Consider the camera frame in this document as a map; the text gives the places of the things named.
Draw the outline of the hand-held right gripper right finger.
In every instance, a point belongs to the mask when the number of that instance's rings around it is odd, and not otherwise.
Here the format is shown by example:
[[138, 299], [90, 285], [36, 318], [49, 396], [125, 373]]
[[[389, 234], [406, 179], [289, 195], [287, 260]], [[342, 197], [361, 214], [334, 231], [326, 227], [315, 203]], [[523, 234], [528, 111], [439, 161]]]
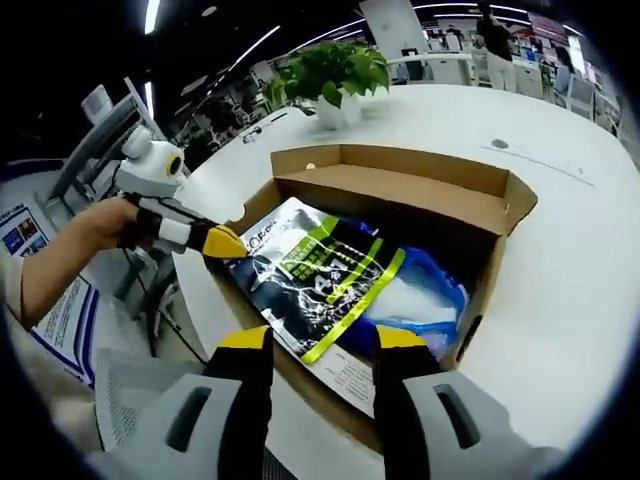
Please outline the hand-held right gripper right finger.
[[423, 338], [379, 325], [374, 416], [388, 479], [546, 479], [563, 454], [534, 447], [507, 409], [457, 370], [441, 369]]

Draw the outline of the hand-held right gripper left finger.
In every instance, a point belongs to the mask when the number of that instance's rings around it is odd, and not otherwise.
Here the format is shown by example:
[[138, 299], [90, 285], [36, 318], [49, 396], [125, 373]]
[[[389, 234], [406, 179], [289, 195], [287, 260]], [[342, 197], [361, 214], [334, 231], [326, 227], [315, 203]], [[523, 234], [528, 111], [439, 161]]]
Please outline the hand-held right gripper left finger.
[[227, 335], [205, 365], [103, 349], [95, 414], [102, 479], [259, 479], [272, 413], [273, 334]]

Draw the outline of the person's left hand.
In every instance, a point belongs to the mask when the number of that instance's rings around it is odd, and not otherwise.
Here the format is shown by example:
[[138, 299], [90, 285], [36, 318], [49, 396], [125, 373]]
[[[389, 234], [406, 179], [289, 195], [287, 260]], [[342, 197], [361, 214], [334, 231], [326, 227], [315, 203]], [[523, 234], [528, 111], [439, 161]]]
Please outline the person's left hand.
[[126, 227], [137, 220], [138, 207], [121, 196], [92, 204], [71, 221], [74, 234], [92, 251], [115, 248]]

